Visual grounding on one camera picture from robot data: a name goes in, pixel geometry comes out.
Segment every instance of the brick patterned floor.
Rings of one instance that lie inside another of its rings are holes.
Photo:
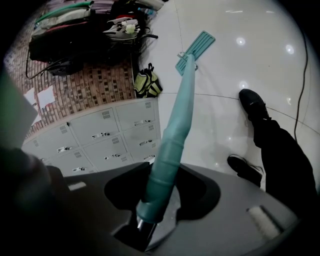
[[[4,58],[4,65],[9,75],[22,93],[25,94],[34,88],[37,95],[49,86],[53,86],[55,102],[39,110],[42,120],[31,127],[27,137],[74,113],[136,97],[130,59],[116,66],[84,64],[83,70],[64,77],[53,76],[46,71],[43,75],[28,80],[25,75],[28,44],[35,20],[44,11],[45,7],[42,7],[30,17]],[[29,59],[28,76],[36,74],[46,65],[44,62]]]

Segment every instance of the person's leg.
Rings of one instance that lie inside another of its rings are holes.
[[[298,143],[268,115],[265,103],[252,90],[239,93],[240,102],[254,127],[254,143],[261,148],[266,192],[298,216],[314,207],[317,199],[312,166]]]

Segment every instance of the mop head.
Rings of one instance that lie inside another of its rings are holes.
[[[208,32],[202,31],[196,40],[194,40],[194,42],[190,45],[188,50],[186,50],[184,56],[181,57],[179,62],[175,65],[175,68],[178,70],[179,74],[181,76],[184,74],[187,65],[187,56],[189,54],[192,54],[194,56],[194,60],[196,61],[215,40],[216,39]]]

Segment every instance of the white locker cabinet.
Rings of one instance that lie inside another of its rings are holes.
[[[112,137],[119,132],[112,108],[73,119],[70,121],[70,126],[81,145]]]
[[[44,152],[44,148],[40,146],[38,138],[35,138],[27,142],[26,144],[22,145],[21,149],[23,152],[34,155],[42,161],[47,160],[47,155]]]
[[[155,123],[130,129],[123,133],[129,152],[140,151],[152,144],[157,139],[157,129]]]
[[[123,140],[119,135],[87,146],[84,150],[99,171],[132,164],[130,154],[127,154]]]
[[[51,164],[58,167],[65,177],[95,172],[82,150],[58,156],[51,161]]]
[[[45,166],[52,166],[52,159],[49,158],[47,161],[44,161],[43,164]]]
[[[152,143],[146,144],[143,148],[141,148],[141,150],[131,151],[130,153],[133,158],[133,161],[135,163],[140,163],[140,162],[148,162],[154,159],[157,155],[160,143],[161,143],[160,140],[157,139]]]
[[[67,123],[46,131],[38,137],[39,144],[44,148],[45,157],[64,155],[78,147]]]
[[[116,107],[122,131],[143,126],[155,120],[153,101],[142,101]]]

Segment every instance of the black cable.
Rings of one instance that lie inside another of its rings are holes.
[[[301,89],[301,93],[300,93],[300,97],[298,100],[298,108],[296,111],[296,119],[295,119],[295,124],[294,124],[294,139],[295,141],[298,143],[297,140],[297,134],[296,134],[296,130],[297,130],[297,125],[298,125],[298,118],[299,118],[299,111],[300,111],[300,101],[302,98],[302,94],[304,93],[305,90],[305,83],[306,83],[306,71],[307,71],[307,66],[308,66],[308,61],[309,61],[309,56],[308,56],[308,48],[307,48],[307,42],[306,42],[306,35],[303,32],[303,30],[301,29],[301,27],[298,24],[298,27],[301,31],[302,37],[303,37],[303,43],[304,43],[304,49],[305,49],[305,65],[304,65],[304,70],[303,70],[303,83],[302,83],[302,89]]]
[[[52,68],[52,67],[55,67],[55,66],[59,66],[60,65],[60,62],[63,61],[64,59],[68,59],[67,57],[64,57],[64,58],[61,58],[61,59],[58,59],[57,61],[51,63],[50,65],[46,66],[45,68],[43,68],[42,70],[40,70],[38,73],[34,74],[33,76],[29,77],[28,76],[28,63],[29,63],[29,50],[27,52],[27,55],[26,55],[26,64],[25,64],[25,76],[26,78],[28,78],[29,80],[35,78],[36,76],[38,75],[42,75],[43,72],[45,72],[46,70]]]

